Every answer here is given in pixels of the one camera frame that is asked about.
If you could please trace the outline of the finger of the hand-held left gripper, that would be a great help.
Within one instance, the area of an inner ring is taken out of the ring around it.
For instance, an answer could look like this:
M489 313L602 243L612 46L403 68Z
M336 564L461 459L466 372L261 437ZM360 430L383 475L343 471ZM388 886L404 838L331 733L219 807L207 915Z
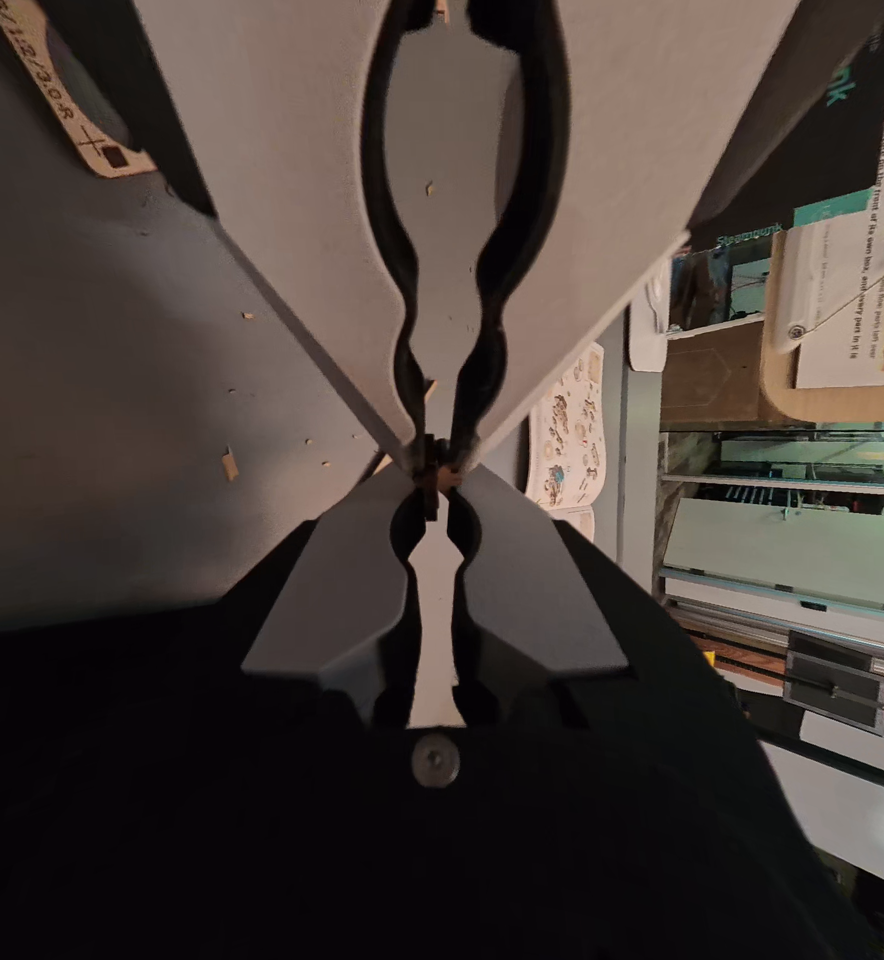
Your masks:
M388 183L387 93L430 2L136 2L239 262L379 447L424 470L419 263Z
M797 2L468 2L517 54L518 170L474 270L450 452L473 469L684 239Z

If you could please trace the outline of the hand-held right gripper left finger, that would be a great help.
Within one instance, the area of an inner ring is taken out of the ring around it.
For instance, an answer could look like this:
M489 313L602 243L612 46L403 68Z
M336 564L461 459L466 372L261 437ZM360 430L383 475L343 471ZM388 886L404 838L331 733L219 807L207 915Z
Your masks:
M318 519L242 663L343 693L368 725L407 724L422 648L422 494L389 465Z

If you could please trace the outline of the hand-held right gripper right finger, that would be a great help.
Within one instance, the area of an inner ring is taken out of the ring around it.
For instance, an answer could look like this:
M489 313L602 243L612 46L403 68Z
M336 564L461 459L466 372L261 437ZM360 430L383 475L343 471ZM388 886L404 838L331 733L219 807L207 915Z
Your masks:
M520 696L629 669L548 513L485 467L448 498L461 555L451 615L453 698L468 727L503 721Z

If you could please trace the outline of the laser-cut wooden parts sheet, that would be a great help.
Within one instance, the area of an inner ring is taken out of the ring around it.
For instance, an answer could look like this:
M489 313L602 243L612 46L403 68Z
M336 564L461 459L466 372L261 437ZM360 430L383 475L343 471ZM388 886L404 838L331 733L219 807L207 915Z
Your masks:
M120 114L35 1L0 1L0 31L40 91L79 158L101 179L155 173Z

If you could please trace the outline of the small wooden gear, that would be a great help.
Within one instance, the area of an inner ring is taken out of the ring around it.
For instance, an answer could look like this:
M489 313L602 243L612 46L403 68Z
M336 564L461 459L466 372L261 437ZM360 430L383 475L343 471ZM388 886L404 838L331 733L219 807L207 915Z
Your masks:
M461 467L447 438L424 434L416 447L412 479L422 495L424 519L436 522L441 500L462 483Z

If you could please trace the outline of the thin wooden stick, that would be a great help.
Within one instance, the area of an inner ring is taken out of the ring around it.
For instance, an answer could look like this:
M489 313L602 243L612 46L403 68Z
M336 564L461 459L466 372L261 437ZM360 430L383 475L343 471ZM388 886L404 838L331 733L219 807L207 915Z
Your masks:
M429 399L431 398L431 396L433 395L437 387L437 380L430 380L425 378L424 387L425 387L424 403L425 405L427 405ZM357 484L360 486L361 484L367 482L374 475L384 470L388 465L391 466L393 462L394 462L393 457L387 451L385 451L384 449L376 450L376 453L374 454L373 458L365 466L363 473L359 477Z

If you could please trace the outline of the black model kit box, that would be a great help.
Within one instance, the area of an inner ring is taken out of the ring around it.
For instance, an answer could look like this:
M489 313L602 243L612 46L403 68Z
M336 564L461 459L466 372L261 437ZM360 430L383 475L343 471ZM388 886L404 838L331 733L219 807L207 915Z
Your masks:
M876 181L884 114L884 23L736 197L689 229L695 251L793 227L795 212L863 191Z

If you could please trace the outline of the open instruction booklet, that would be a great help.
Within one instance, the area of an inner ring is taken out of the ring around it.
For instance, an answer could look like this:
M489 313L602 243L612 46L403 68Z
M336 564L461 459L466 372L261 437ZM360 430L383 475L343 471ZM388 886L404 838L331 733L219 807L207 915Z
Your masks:
M588 344L531 410L525 495L594 539L593 505L606 479L604 351Z

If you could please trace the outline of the white document stand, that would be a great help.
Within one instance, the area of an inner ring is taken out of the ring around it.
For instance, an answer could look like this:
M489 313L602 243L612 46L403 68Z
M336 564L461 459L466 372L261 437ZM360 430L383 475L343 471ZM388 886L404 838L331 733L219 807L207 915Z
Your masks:
M797 389L884 385L884 236L868 214L797 225L664 263L629 307L634 368L661 372L670 339L773 319Z

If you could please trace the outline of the brown cardboard box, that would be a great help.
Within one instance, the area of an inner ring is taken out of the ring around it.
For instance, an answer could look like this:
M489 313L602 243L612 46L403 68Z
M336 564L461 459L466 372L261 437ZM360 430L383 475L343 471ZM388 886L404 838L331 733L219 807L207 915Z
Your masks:
M796 426L761 389L762 321L671 340L662 378L664 431Z

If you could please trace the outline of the instruction poster board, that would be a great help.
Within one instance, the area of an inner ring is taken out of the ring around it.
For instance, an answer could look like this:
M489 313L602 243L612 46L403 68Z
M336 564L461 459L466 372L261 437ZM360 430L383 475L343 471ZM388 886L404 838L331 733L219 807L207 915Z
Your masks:
M797 218L773 243L760 382L788 418L884 422L884 111L860 209Z

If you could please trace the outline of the black mesh wrist pad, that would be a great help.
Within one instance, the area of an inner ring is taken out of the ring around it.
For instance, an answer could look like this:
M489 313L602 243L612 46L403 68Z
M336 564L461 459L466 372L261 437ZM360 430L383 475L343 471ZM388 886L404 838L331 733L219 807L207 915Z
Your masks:
M0 958L234 958L189 805L241 759L221 603L0 633Z

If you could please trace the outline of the black wall-mounted box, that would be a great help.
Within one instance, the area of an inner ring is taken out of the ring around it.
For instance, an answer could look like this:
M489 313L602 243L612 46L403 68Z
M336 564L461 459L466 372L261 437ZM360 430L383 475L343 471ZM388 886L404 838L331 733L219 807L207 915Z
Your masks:
M790 630L783 677L784 702L884 736L884 676L875 672L870 655Z

